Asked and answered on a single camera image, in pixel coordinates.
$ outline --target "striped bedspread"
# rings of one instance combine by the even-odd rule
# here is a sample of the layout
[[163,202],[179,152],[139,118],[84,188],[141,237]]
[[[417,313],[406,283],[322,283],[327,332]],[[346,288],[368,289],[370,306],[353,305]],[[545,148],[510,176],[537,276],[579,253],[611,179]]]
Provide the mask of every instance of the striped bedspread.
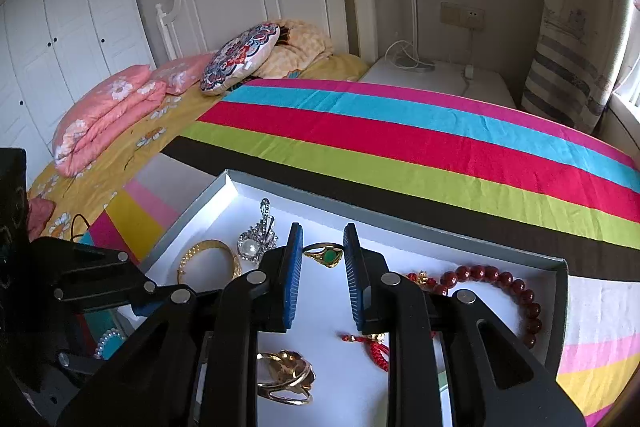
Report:
[[640,362],[640,172],[599,140],[434,92],[254,80],[172,140],[84,240],[143,259],[225,169],[566,259],[558,382],[590,426]]

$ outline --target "striped curtain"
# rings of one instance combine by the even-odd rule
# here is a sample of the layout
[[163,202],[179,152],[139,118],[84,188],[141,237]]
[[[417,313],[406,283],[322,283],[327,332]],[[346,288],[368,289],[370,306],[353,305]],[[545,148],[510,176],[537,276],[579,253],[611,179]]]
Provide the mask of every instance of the striped curtain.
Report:
[[522,108],[591,134],[620,71],[633,0],[545,0]]

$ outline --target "wall socket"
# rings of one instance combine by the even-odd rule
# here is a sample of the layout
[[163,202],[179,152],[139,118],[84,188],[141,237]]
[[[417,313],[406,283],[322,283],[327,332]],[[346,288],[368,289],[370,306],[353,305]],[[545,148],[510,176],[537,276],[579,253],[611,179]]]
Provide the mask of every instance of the wall socket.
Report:
[[484,10],[451,2],[441,2],[440,22],[470,30],[482,30],[484,29]]

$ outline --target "white wardrobe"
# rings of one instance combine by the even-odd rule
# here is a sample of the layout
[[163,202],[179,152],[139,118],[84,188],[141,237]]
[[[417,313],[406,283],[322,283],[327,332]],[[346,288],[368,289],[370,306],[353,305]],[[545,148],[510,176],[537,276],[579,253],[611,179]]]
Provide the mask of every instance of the white wardrobe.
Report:
[[155,67],[136,0],[0,0],[0,147],[27,151],[28,185],[66,111],[134,64]]

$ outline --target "yellow bed sheet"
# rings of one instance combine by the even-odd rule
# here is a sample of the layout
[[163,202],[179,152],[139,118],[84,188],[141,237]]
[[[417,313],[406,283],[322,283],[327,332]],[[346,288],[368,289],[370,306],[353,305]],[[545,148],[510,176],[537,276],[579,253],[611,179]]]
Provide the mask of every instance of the yellow bed sheet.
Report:
[[[354,55],[332,55],[311,65],[302,78],[358,80],[368,67]],[[53,162],[31,185],[29,197],[40,196],[56,203],[42,235],[71,239],[71,221],[82,214],[95,221],[109,202],[148,160],[164,148],[188,124],[221,97],[204,96],[198,84],[181,96],[167,96],[155,111],[121,134],[98,158],[74,178],[64,178]],[[76,219],[74,233],[85,232]]]

